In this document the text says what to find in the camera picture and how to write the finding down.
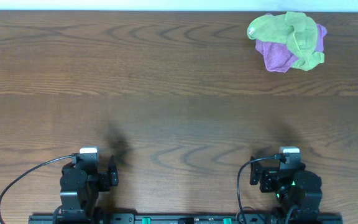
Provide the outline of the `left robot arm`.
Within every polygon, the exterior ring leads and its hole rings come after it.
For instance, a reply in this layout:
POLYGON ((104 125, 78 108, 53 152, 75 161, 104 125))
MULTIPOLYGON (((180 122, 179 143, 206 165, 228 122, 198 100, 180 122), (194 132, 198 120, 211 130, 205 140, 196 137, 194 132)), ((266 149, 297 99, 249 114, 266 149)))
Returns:
POLYGON ((108 160, 108 169, 98 170, 96 153, 73 154, 72 161, 62 168, 60 178, 61 205, 52 215, 52 223, 98 223, 96 201, 100 192, 108 192, 119 183, 114 156, 108 160))

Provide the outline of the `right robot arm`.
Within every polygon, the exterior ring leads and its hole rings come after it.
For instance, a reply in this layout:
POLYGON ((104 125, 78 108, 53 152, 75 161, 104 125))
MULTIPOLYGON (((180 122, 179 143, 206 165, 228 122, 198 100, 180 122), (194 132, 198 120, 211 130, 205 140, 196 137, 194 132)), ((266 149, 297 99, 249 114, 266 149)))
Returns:
POLYGON ((266 160, 278 160, 277 167, 264 167, 261 158, 251 158, 250 184, 260 185, 262 193, 273 193, 279 206, 271 223, 319 223, 323 197, 321 177, 306 170, 300 153, 279 153, 266 160))

